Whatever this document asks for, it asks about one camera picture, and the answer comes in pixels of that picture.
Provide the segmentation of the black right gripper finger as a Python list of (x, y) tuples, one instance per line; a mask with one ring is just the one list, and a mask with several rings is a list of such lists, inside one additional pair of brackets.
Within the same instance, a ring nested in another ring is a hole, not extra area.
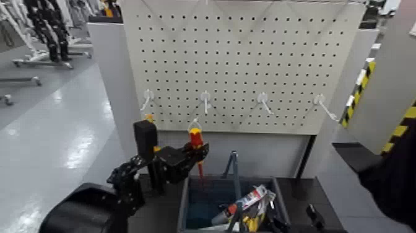
[(318, 232), (324, 232), (326, 228), (326, 222), (322, 214), (314, 207), (309, 204), (306, 207), (306, 214), (311, 219), (311, 227), (315, 228)]
[(270, 203), (268, 207), (268, 226), (272, 232), (289, 233), (290, 219), (287, 210), (279, 203)]

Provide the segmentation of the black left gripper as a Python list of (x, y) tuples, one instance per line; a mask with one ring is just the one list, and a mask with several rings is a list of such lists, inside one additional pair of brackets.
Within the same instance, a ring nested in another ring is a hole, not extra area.
[(184, 180), (189, 171), (197, 165), (202, 170), (204, 159), (209, 153), (209, 143), (183, 147), (155, 146), (154, 158), (147, 165), (152, 189), (159, 195), (165, 194), (167, 183), (177, 184)]

